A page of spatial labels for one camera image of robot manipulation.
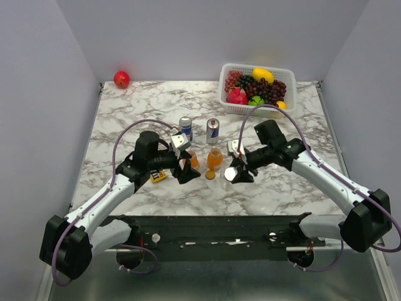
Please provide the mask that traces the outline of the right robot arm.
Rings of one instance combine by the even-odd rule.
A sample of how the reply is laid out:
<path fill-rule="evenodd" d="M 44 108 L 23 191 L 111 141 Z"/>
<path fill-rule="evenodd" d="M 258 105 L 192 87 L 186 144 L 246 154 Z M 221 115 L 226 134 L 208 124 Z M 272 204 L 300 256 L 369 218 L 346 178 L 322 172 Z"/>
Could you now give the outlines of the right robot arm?
<path fill-rule="evenodd" d="M 301 246 L 310 238 L 331 238 L 363 253 L 391 230 L 390 199 L 385 191 L 359 186 L 320 159 L 302 140 L 286 140 L 273 120 L 254 129 L 262 148 L 248 151 L 239 140 L 228 142 L 227 150 L 233 158 L 225 172 L 228 181 L 253 182 L 260 167 L 276 164 L 312 183 L 343 212 L 343 216 L 301 215 L 288 230 L 292 244 Z"/>

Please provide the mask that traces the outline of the gold bottle cap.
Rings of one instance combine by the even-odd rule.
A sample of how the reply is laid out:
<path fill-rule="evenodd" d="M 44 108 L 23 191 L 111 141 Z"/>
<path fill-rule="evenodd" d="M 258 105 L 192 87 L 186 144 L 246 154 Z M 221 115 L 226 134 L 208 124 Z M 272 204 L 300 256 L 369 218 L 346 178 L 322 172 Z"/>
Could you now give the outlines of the gold bottle cap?
<path fill-rule="evenodd" d="M 216 177 L 216 173 L 213 170 L 208 170 L 206 172 L 206 179 L 213 180 Z"/>

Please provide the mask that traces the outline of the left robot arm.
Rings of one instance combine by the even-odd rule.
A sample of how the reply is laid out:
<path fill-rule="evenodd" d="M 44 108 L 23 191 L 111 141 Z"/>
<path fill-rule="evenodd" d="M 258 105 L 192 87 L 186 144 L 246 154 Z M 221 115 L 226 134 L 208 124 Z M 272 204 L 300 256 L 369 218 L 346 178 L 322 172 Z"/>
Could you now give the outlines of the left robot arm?
<path fill-rule="evenodd" d="M 111 246 L 131 248 L 138 243 L 138 231 L 122 219 L 106 226 L 102 222 L 124 200 L 133 196 L 153 172 L 170 169 L 179 184 L 200 176 L 192 168 L 188 137 L 172 131 L 170 142 L 156 132 L 144 131 L 134 150 L 120 163 L 113 165 L 110 180 L 85 204 L 64 217 L 54 215 L 46 223 L 39 258 L 51 267 L 58 285 L 61 273 L 72 281 L 88 268 L 91 259 Z"/>

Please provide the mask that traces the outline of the silver jar lid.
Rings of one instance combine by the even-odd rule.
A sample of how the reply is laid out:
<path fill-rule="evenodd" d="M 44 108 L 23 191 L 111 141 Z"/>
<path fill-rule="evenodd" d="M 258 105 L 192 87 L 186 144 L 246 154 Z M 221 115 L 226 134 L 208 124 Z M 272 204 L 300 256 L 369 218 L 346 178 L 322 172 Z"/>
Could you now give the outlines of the silver jar lid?
<path fill-rule="evenodd" d="M 227 181 L 231 182 L 237 176 L 237 169 L 235 167 L 227 167 L 224 170 L 224 177 Z"/>

